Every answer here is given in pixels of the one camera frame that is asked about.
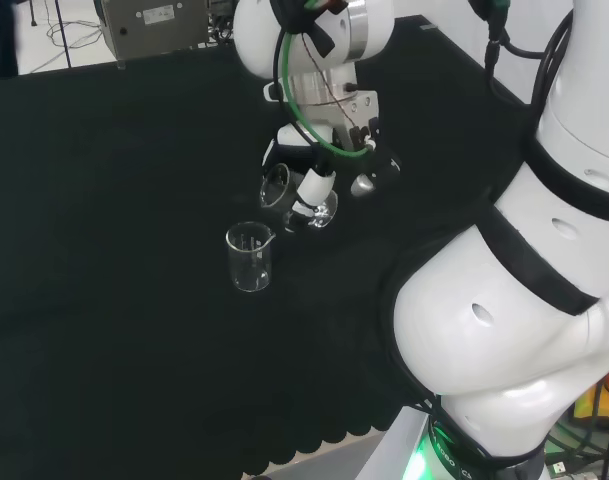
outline black table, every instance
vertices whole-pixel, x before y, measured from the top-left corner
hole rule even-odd
[[[520,164],[523,119],[426,23],[358,65],[403,178],[362,201],[339,182],[333,223],[280,232],[252,295],[224,234],[266,220],[281,119],[232,48],[0,81],[0,479],[238,479],[390,425],[382,275]]]

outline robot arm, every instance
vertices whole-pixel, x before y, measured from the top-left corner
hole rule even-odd
[[[377,92],[359,90],[354,63],[379,53],[393,24],[392,0],[239,3],[234,23],[239,56],[253,74],[274,80],[265,97],[283,104],[291,117],[269,146],[263,165],[265,176],[275,165],[286,164],[297,178],[288,218],[325,225],[314,217],[334,195],[336,157],[350,157],[349,162],[365,169],[357,172],[356,196],[376,187],[365,176],[368,169],[395,170],[373,179],[399,173],[398,162],[382,162],[372,154],[379,136],[378,97]]]
[[[266,78],[280,30],[273,14],[277,3],[242,0],[235,22],[243,62]],[[558,49],[562,31],[542,55],[538,82],[550,93],[546,89],[541,105],[532,107],[536,116],[525,141],[525,164],[497,202],[489,203],[484,218],[393,297],[389,347],[409,378],[434,394],[427,406],[433,414],[428,463],[435,480],[546,477],[546,434],[609,372],[609,0],[574,4],[568,43]],[[342,68],[354,75],[352,62],[378,53],[391,34],[390,0],[350,5],[366,17],[351,17],[347,8],[318,19],[336,45],[325,58],[313,53],[328,72],[325,78]],[[494,24],[487,57],[492,66],[506,18],[476,11]],[[359,32],[366,21],[364,39]],[[311,100],[313,92],[336,88],[346,95],[339,103],[350,105],[355,97],[342,84],[346,71],[338,74],[341,81],[323,88],[314,81],[321,72],[300,37],[292,55],[288,81],[314,128],[349,132],[343,116],[329,120],[328,110]],[[349,134],[342,143],[346,150],[353,146]],[[318,186],[332,182],[317,175],[317,182],[306,185],[319,200],[325,192]]]

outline green cable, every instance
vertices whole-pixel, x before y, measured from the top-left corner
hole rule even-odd
[[[305,7],[310,8],[310,5],[312,5],[315,2],[317,2],[317,0],[309,0],[306,3]],[[291,107],[291,110],[293,111],[295,118],[297,118],[297,120],[299,120],[299,122],[304,126],[304,128],[311,134],[311,136],[315,140],[318,141],[318,143],[320,145],[322,145],[324,148],[333,152],[336,155],[339,155],[342,157],[348,157],[348,158],[357,158],[357,157],[361,157],[362,155],[368,153],[369,152],[368,148],[363,148],[362,150],[359,150],[357,152],[348,152],[346,150],[342,150],[341,148],[337,148],[335,145],[331,145],[326,140],[324,140],[322,137],[320,137],[315,130],[313,130],[313,127],[311,126],[311,124],[308,122],[306,117],[302,114],[299,107],[295,103],[295,100],[293,99],[293,94],[291,93],[291,86],[288,81],[288,57],[289,57],[289,53],[291,51],[292,41],[293,41],[293,35],[291,35],[290,33],[287,33],[284,36],[284,51],[282,53],[282,83],[284,86],[284,94],[286,95],[286,100],[287,100],[289,106]]]

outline yellow part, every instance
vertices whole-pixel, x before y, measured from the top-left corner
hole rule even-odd
[[[593,413],[594,399],[595,387],[592,387],[575,402],[573,416],[578,419],[590,417]],[[604,418],[609,417],[609,392],[604,387],[602,387],[602,394],[600,395],[600,405],[597,409],[597,416]]]

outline glass beaker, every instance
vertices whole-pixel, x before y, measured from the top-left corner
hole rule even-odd
[[[226,233],[233,284],[244,292],[257,292],[271,281],[271,241],[275,234],[266,225],[242,222]]]

